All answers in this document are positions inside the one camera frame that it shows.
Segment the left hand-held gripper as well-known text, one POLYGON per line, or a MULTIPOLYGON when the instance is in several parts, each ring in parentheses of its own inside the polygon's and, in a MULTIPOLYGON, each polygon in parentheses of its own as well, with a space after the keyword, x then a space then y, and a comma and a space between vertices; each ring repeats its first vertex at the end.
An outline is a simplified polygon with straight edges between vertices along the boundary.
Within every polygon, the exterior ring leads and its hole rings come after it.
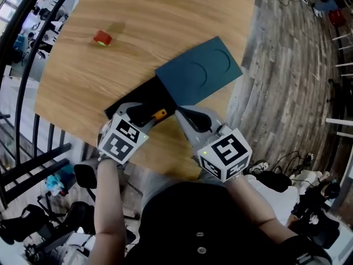
POLYGON ((149 139, 147 134, 154 127, 156 117, 151 117, 142 127, 138 127, 128 115, 128 112, 142 107, 139 102, 123 103, 103 125, 97 138, 99 162, 112 159, 123 165, 149 139))

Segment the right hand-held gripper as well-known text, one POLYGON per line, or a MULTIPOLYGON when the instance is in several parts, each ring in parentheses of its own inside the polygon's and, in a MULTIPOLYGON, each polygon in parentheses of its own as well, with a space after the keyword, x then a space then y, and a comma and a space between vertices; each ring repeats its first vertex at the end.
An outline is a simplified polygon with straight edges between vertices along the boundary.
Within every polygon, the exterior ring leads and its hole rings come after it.
POLYGON ((250 161, 252 150, 238 129, 231 129, 212 109, 177 107, 176 119, 201 168, 221 182, 235 177, 250 161))

